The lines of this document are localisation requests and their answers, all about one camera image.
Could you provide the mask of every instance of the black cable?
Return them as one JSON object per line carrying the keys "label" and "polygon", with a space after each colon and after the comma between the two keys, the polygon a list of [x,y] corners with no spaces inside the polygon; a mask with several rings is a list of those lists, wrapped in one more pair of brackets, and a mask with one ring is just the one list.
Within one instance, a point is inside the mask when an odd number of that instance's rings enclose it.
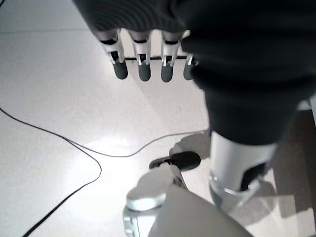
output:
{"label": "black cable", "polygon": [[2,4],[4,3],[5,0],[0,0],[0,7],[2,6]]}
{"label": "black cable", "polygon": [[89,156],[90,158],[92,158],[95,162],[97,162],[98,166],[100,167],[100,173],[99,175],[92,181],[82,185],[81,187],[79,187],[78,189],[76,189],[75,191],[73,191],[71,194],[69,194],[67,197],[65,197],[59,204],[57,204],[49,213],[47,213],[43,218],[41,218],[35,225],[33,225],[24,235],[23,237],[28,237],[37,227],[39,227],[48,217],[50,217],[62,204],[64,204],[65,201],[67,201],[72,195],[74,195],[75,193],[77,193],[78,191],[80,191],[82,188],[84,188],[85,186],[89,185],[89,184],[92,184],[93,182],[97,181],[101,174],[102,174],[102,167],[100,165],[100,163],[94,158],[92,157],[90,154],[88,154],[87,152],[85,152],[84,150],[82,150],[81,148],[79,148],[78,146],[84,148],[84,149],[87,149],[89,151],[92,151],[92,152],[95,152],[95,153],[98,153],[100,155],[104,155],[104,156],[108,156],[108,157],[113,157],[113,158],[126,158],[126,157],[131,157],[135,154],[137,154],[138,152],[140,152],[141,150],[143,150],[145,147],[147,147],[148,145],[150,145],[151,143],[159,140],[159,139],[162,139],[162,138],[165,138],[165,137],[168,137],[168,136],[176,136],[176,135],[185,135],[185,134],[190,134],[190,133],[198,133],[198,132],[203,132],[203,130],[200,130],[200,131],[195,131],[195,132],[182,132],[182,133],[174,133],[174,134],[168,134],[168,135],[164,135],[164,136],[161,136],[159,138],[156,138],[154,140],[152,140],[151,142],[145,144],[144,146],[142,146],[139,150],[137,150],[136,152],[130,154],[130,155],[126,155],[126,156],[112,156],[112,155],[107,155],[107,154],[104,154],[104,153],[101,153],[101,152],[97,152],[97,151],[94,151],[88,147],[85,147],[77,142],[74,142],[58,133],[55,133],[55,132],[52,132],[52,131],[49,131],[47,129],[44,129],[44,128],[41,128],[41,127],[38,127],[38,126],[35,126],[35,125],[32,125],[30,123],[27,123],[27,122],[24,122],[12,115],[10,115],[9,113],[7,113],[5,110],[3,110],[1,107],[0,107],[0,111],[2,113],[4,113],[5,115],[7,115],[8,117],[10,117],[11,119],[17,121],[17,122],[20,122],[24,125],[27,125],[27,126],[30,126],[30,127],[33,127],[33,128],[36,128],[36,129],[39,129],[41,131],[44,131],[44,132],[48,132],[52,135],[55,135],[57,137],[60,137],[62,138],[63,140],[65,140],[66,142],[68,142],[70,145],[74,146],[75,148],[77,148],[78,150],[80,150],[81,152],[83,152],[84,154],[86,154],[87,156]]}
{"label": "black cable", "polygon": [[77,190],[73,191],[71,194],[69,194],[67,197],[65,197],[59,204],[57,204],[53,209],[51,209],[51,211],[49,213],[47,213],[43,218],[41,218],[35,225],[33,225],[24,235],[23,237],[27,237],[29,236],[37,227],[39,227],[48,217],[51,216],[51,214],[53,214],[62,204],[64,204],[65,201],[67,201],[72,195],[74,195],[75,193],[79,192],[81,189],[83,189],[85,186],[92,184],[93,182],[97,181],[101,174],[102,174],[102,167],[100,165],[100,163],[91,155],[89,155],[87,152],[85,152],[84,150],[82,150],[81,148],[77,147],[76,145],[74,145],[73,143],[71,143],[69,140],[64,139],[66,142],[68,142],[69,144],[71,144],[72,146],[76,147],[78,150],[80,150],[81,152],[85,153],[87,156],[89,156],[90,158],[92,158],[95,162],[97,162],[98,166],[100,167],[100,173],[98,175],[98,177],[96,177],[94,180],[82,185],[80,188],[78,188]]}
{"label": "black cable", "polygon": [[79,144],[78,142],[75,142],[75,141],[73,141],[73,140],[71,140],[71,139],[69,139],[69,138],[67,138],[67,137],[64,137],[63,135],[60,135],[60,134],[58,134],[58,133],[49,131],[49,130],[47,130],[47,129],[45,129],[45,128],[41,128],[41,127],[32,125],[32,124],[30,124],[30,123],[24,122],[24,121],[22,121],[22,120],[19,120],[18,118],[14,117],[14,116],[12,116],[12,115],[10,115],[10,114],[8,114],[8,113],[7,113],[6,111],[4,111],[1,107],[0,107],[0,111],[1,111],[2,113],[4,113],[5,115],[7,115],[8,117],[10,117],[11,119],[13,119],[13,120],[15,120],[15,121],[17,121],[17,122],[20,122],[20,123],[22,123],[22,124],[24,124],[24,125],[27,125],[27,126],[30,126],[30,127],[36,128],[36,129],[39,129],[39,130],[44,131],[44,132],[48,132],[48,133],[50,133],[50,134],[52,134],[52,135],[55,135],[55,136],[60,137],[60,138],[62,138],[62,139],[64,139],[64,140],[66,140],[66,141],[69,141],[69,142],[71,142],[72,144],[75,144],[75,145],[80,146],[80,147],[82,147],[82,148],[84,148],[84,149],[87,149],[88,151],[91,151],[91,152],[94,152],[94,153],[97,153],[97,154],[100,154],[100,155],[103,155],[103,156],[106,156],[106,157],[112,157],[112,158],[127,158],[127,157],[131,157],[131,156],[133,156],[133,155],[139,153],[140,151],[142,151],[144,148],[146,148],[147,146],[149,146],[149,145],[152,144],[153,142],[158,141],[158,140],[163,139],[163,138],[166,138],[166,137],[180,136],[180,135],[186,135],[186,134],[191,134],[191,133],[204,132],[204,130],[198,130],[198,131],[190,131],[190,132],[180,132],[180,133],[167,134],[167,135],[161,136],[161,137],[159,137],[159,138],[156,138],[156,139],[150,141],[149,143],[146,143],[146,144],[143,145],[140,149],[138,149],[137,151],[133,152],[132,154],[125,155],[125,156],[114,156],[114,155],[108,155],[108,154],[105,154],[105,153],[102,153],[102,152],[95,151],[95,150],[93,150],[93,149],[91,149],[91,148],[88,148],[88,147],[85,147],[84,145],[81,145],[81,144]]}

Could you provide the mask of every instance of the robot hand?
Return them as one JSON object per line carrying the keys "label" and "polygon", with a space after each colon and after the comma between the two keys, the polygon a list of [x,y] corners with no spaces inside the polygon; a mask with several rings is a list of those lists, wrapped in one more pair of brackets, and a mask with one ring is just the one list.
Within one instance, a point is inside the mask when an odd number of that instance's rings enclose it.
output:
{"label": "robot hand", "polygon": [[[310,0],[74,0],[127,77],[118,29],[128,29],[140,78],[150,77],[149,35],[162,31],[161,77],[168,82],[179,44],[184,76],[204,90],[212,128],[213,199],[229,212],[260,187],[300,101],[316,89],[316,5]],[[182,39],[182,33],[190,36]]]}

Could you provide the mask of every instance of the gray fingertip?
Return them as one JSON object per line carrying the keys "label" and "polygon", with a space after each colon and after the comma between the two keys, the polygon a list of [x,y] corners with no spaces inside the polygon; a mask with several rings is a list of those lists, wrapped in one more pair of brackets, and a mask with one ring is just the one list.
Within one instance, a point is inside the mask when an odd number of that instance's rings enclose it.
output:
{"label": "gray fingertip", "polygon": [[146,63],[143,63],[138,65],[138,75],[142,81],[148,81],[151,76],[150,64],[146,65]]}
{"label": "gray fingertip", "polygon": [[128,72],[125,61],[123,63],[116,62],[115,64],[113,64],[113,68],[118,79],[127,78]]}
{"label": "gray fingertip", "polygon": [[191,76],[191,69],[194,67],[193,64],[186,64],[184,66],[184,70],[183,70],[183,77],[185,78],[185,80],[192,80],[192,76]]}
{"label": "gray fingertip", "polygon": [[169,82],[172,79],[173,67],[170,65],[161,67],[161,79],[163,82]]}

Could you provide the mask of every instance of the black joint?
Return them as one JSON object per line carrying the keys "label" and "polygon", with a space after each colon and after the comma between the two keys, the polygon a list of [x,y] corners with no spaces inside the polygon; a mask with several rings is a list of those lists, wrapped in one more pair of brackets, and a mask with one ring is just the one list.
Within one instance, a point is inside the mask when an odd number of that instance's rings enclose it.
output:
{"label": "black joint", "polygon": [[170,157],[155,159],[149,164],[149,169],[159,167],[163,163],[173,164],[181,171],[187,171],[198,167],[201,163],[201,158],[195,152],[181,152]]}

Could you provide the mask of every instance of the white tile floor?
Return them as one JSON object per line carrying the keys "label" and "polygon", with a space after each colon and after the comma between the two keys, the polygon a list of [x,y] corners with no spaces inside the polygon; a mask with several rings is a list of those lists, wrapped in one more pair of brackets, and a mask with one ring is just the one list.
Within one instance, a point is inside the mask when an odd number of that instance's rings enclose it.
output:
{"label": "white tile floor", "polygon": [[[43,13],[46,21],[38,21],[37,15],[31,22],[25,20],[30,14],[24,12],[34,11],[35,5],[48,11]],[[3,109],[111,155],[130,154],[166,134],[208,128],[203,93],[182,77],[184,60],[176,63],[170,83],[159,78],[160,62],[152,63],[153,76],[147,83],[138,79],[132,62],[128,63],[129,77],[118,80],[80,17],[65,17],[73,10],[71,3],[62,7],[47,0],[11,0],[0,9]],[[0,236],[21,236],[99,172],[94,161],[60,138],[2,114],[0,133]],[[126,193],[150,161],[167,156],[183,137],[161,139],[129,158],[91,153],[102,165],[101,178],[68,200],[32,236],[125,236],[121,212]],[[205,159],[184,177],[190,190],[210,200],[208,166]],[[273,171],[266,179],[275,188]],[[307,237],[316,233],[312,210],[282,219],[278,204],[269,210],[271,199],[295,208],[292,196],[257,197],[250,203],[254,208],[246,209],[248,219],[236,214],[255,236]],[[251,221],[265,211],[270,214]]]}

